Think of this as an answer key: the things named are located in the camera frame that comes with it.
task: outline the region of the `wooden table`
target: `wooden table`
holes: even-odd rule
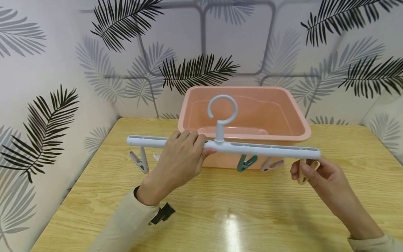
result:
[[[128,156],[130,134],[168,137],[173,119],[121,118],[53,216],[32,252],[86,251],[122,197],[145,177]],[[303,146],[340,164],[381,228],[403,240],[403,168],[363,126],[311,125]],[[150,167],[154,152],[147,149]],[[289,167],[268,173],[205,168],[166,199],[176,213],[149,227],[133,251],[349,251],[349,235]]]

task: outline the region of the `circular hook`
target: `circular hook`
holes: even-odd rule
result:
[[[215,96],[214,98],[211,99],[211,101],[210,101],[210,103],[208,104],[208,107],[207,107],[207,113],[208,113],[208,116],[210,118],[214,118],[213,114],[211,113],[211,105],[213,104],[213,102],[215,100],[220,99],[220,98],[224,98],[224,99],[229,100],[232,103],[232,105],[234,106],[234,112],[232,113],[230,118],[228,118],[227,120],[217,120],[216,138],[214,139],[214,141],[222,143],[222,142],[224,142],[224,125],[232,122],[235,119],[235,117],[237,117],[237,115],[238,115],[238,105],[237,105],[237,103],[235,102],[235,100],[231,96],[228,96],[228,95],[225,95],[225,94],[217,95],[217,96]]]

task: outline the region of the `clothespin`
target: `clothespin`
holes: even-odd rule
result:
[[[256,155],[249,158],[248,161],[245,161],[245,158],[246,158],[245,154],[241,155],[241,158],[239,159],[238,166],[237,166],[238,172],[243,172],[244,170],[248,169],[251,165],[256,163],[256,161],[258,160],[258,156],[256,156]]]
[[[275,168],[278,168],[279,166],[284,164],[284,160],[280,160],[274,163],[271,163],[271,160],[273,159],[273,157],[268,157],[266,159],[266,161],[264,161],[264,163],[262,164],[262,167],[260,168],[260,171],[265,173],[267,171],[272,171]]]
[[[298,168],[298,184],[303,185],[306,183],[306,181],[308,181],[308,179],[304,176],[304,174],[301,171],[301,166],[303,163],[306,163],[306,159],[301,159],[299,161],[299,168]],[[317,170],[320,166],[319,161],[315,160],[312,162],[311,164],[311,168],[314,170]]]
[[[147,156],[145,155],[144,147],[140,147],[140,156],[141,159],[134,154],[134,152],[130,151],[129,156],[133,160],[133,162],[140,168],[140,170],[146,174],[149,172]]]

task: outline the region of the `black object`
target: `black object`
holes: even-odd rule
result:
[[[140,186],[137,186],[137,187],[134,189],[134,191],[133,191],[134,197],[135,197],[136,199],[137,199],[137,190],[139,189],[139,187],[140,187]],[[166,221],[166,220],[168,220],[169,217],[170,217],[172,214],[174,214],[175,212],[176,212],[175,209],[173,209],[173,208],[170,206],[170,204],[166,203],[163,208],[160,208],[160,209],[158,210],[157,215],[151,220],[151,223],[154,224],[154,225],[156,225],[156,224],[158,224],[161,220]]]

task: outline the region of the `beige sleeve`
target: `beige sleeve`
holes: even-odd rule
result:
[[[141,204],[130,191],[120,202],[104,230],[88,252],[127,252],[157,215],[159,206]]]
[[[402,252],[403,244],[389,236],[369,240],[354,240],[348,238],[349,244],[354,252]]]

